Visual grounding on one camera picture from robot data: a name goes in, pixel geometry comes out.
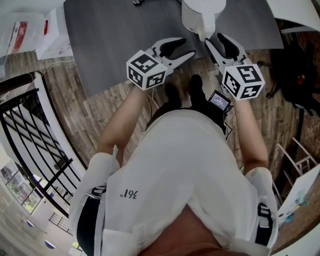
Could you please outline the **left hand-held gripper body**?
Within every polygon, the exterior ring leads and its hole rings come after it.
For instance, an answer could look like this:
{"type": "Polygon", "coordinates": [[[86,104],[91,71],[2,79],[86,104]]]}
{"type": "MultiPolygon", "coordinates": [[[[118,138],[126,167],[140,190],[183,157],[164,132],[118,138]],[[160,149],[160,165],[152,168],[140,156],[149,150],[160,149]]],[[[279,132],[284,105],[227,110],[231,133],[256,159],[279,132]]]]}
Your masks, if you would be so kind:
{"type": "Polygon", "coordinates": [[[157,47],[138,51],[126,62],[127,78],[143,91],[162,85],[169,75],[165,59],[172,54],[172,49],[160,51],[157,47]]]}

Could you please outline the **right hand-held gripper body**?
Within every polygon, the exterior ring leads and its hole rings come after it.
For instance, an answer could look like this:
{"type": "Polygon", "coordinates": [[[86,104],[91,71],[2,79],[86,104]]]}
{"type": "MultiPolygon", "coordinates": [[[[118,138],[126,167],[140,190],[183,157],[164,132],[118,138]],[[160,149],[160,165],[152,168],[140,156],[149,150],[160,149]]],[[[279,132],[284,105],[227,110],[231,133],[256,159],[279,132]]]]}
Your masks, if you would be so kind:
{"type": "Polygon", "coordinates": [[[218,56],[216,65],[219,70],[219,83],[237,101],[258,97],[265,85],[260,68],[245,54],[239,55],[236,60],[218,56]]]}

